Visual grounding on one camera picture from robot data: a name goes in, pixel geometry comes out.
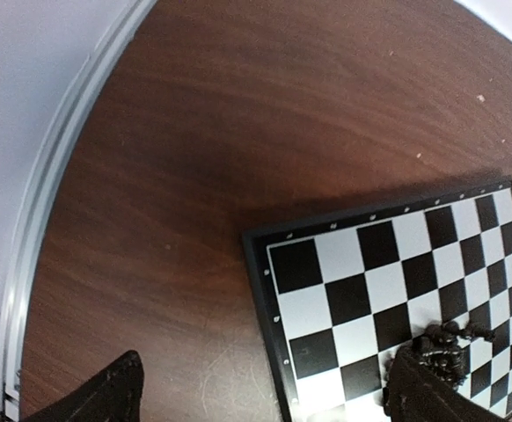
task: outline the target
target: chess piece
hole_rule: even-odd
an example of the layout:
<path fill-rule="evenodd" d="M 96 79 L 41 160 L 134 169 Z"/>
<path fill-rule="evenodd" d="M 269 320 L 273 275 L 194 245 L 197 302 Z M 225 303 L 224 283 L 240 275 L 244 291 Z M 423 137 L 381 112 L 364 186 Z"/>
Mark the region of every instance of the chess piece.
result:
<path fill-rule="evenodd" d="M 485 341 L 492 343 L 496 333 L 494 330 L 486 328 L 483 324 L 470 322 L 462 330 L 461 337 L 468 339 L 483 338 Z"/>
<path fill-rule="evenodd" d="M 461 333 L 461 329 L 459 328 L 459 324 L 456 321 L 449 321 L 442 325 L 442 329 L 454 336 L 458 336 Z"/>
<path fill-rule="evenodd" d="M 425 335 L 437 346 L 454 346 L 457 344 L 457 335 L 447 332 L 441 325 L 429 325 L 425 330 Z"/>

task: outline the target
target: chessboard border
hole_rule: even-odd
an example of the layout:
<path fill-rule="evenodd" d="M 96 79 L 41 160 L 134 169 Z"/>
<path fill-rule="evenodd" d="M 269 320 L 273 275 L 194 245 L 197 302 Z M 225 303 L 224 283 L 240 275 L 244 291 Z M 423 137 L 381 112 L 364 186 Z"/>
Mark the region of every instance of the chessboard border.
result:
<path fill-rule="evenodd" d="M 403 214 L 405 207 L 408 212 L 420 211 L 430 207 L 445 206 L 458 200 L 478 197 L 485 193 L 495 193 L 511 189 L 512 178 L 503 176 L 491 181 L 469 186 L 454 186 L 443 192 L 435 192 L 409 196 L 406 199 L 386 201 L 366 207 L 357 207 L 344 211 L 316 215 L 291 222 L 269 224 L 243 233 L 246 264 L 252 286 L 252 295 L 256 304 L 256 314 L 267 350 L 269 367 L 274 379 L 274 386 L 283 420 L 290 422 L 292 418 L 292 400 L 297 400 L 296 380 L 293 371 L 284 369 L 289 362 L 289 349 L 284 336 L 282 321 L 279 316 L 279 304 L 274 291 L 274 283 L 269 270 L 267 247 L 286 240 L 316 236 L 333 229 L 344 229 L 371 222 L 369 217 L 375 215 L 376 220 L 384 220 Z"/>

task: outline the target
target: chessboard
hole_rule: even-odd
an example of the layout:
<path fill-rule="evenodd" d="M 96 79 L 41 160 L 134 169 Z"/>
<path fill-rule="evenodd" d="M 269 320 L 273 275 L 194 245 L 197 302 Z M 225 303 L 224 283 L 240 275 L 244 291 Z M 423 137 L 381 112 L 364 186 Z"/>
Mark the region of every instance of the chessboard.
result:
<path fill-rule="evenodd" d="M 348 210 L 244 235 L 285 420 L 389 421 L 387 365 L 433 323 L 461 340 L 459 394 L 512 417 L 512 180 Z"/>

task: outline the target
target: dark wood grain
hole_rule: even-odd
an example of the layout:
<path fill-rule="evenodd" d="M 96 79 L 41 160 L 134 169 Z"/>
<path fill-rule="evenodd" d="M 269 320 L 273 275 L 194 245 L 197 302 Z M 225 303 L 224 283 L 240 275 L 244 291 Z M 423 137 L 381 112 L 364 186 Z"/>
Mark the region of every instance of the dark wood grain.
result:
<path fill-rule="evenodd" d="M 512 45 L 460 6 L 158 3 L 55 203 L 24 414 L 134 348 L 143 420 L 278 420 L 241 231 L 486 172 L 512 174 Z"/>

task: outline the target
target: black chess piece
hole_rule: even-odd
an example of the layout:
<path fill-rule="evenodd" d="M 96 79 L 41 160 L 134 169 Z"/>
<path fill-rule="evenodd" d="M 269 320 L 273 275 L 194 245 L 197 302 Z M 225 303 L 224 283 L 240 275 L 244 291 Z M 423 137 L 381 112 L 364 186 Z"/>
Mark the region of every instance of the black chess piece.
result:
<path fill-rule="evenodd" d="M 461 328 L 459 328 L 459 324 L 456 321 L 449 321 L 442 325 L 442 329 L 454 336 L 458 336 L 461 333 Z"/>
<path fill-rule="evenodd" d="M 424 331 L 435 345 L 454 346 L 457 344 L 457 335 L 444 330 L 441 325 L 431 324 Z"/>
<path fill-rule="evenodd" d="M 461 337 L 468 339 L 483 338 L 485 341 L 492 343 L 496 338 L 496 332 L 486 328 L 483 324 L 470 322 L 462 330 Z"/>

